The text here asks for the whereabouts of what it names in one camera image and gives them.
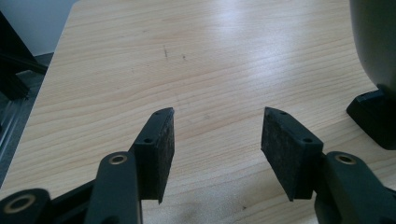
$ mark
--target floor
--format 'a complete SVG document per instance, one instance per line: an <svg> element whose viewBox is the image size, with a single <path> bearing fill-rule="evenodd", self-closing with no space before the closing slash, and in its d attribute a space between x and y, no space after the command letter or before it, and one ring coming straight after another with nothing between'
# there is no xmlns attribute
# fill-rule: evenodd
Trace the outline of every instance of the floor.
<svg viewBox="0 0 396 224"><path fill-rule="evenodd" d="M40 55L36 59L40 63L49 65L52 55L53 53ZM0 121L3 126L0 138L0 187L3 185L8 167L44 79L44 75L32 71L21 72L17 76L29 87L30 92L27 99L12 102L0 92Z"/></svg>

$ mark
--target gray wall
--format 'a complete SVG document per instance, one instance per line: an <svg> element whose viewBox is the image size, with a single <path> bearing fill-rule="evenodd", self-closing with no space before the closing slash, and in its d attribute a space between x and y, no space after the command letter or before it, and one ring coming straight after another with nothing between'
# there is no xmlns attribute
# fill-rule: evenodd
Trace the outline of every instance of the gray wall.
<svg viewBox="0 0 396 224"><path fill-rule="evenodd" d="M52 53L77 0L0 0L0 10L34 56Z"/></svg>

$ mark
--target wood grain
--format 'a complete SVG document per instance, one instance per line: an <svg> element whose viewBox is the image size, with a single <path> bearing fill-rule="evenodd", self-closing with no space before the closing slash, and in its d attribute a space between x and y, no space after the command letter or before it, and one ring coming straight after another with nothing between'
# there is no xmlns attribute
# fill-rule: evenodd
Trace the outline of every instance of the wood grain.
<svg viewBox="0 0 396 224"><path fill-rule="evenodd" d="M265 106L291 113L325 152L359 156L396 189L396 154L347 115L375 90L347 1L80 0L70 14L0 198L59 196L127 150L154 111L175 108L163 204L145 223L317 223L289 203L260 151Z"/></svg>

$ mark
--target black mechanical linkage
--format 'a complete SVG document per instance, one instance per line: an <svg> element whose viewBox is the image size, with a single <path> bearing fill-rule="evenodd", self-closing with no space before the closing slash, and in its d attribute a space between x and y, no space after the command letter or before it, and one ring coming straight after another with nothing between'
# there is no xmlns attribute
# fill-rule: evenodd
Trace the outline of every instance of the black mechanical linkage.
<svg viewBox="0 0 396 224"><path fill-rule="evenodd" d="M174 110L151 115L129 151L104 157L96 179L51 200L27 189L0 202L1 223L143 223L141 200L163 200L175 153Z"/></svg>
<svg viewBox="0 0 396 224"><path fill-rule="evenodd" d="M396 223L396 193L353 155L330 152L284 111L265 108L262 151L290 201L317 193L319 223Z"/></svg>

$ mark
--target black base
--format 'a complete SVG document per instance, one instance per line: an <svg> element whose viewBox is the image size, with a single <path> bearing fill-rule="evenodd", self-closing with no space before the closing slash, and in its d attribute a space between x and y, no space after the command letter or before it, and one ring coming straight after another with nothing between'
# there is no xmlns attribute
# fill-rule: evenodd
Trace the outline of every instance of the black base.
<svg viewBox="0 0 396 224"><path fill-rule="evenodd" d="M357 96L346 112L381 147L396 149L396 103L382 91Z"/></svg>

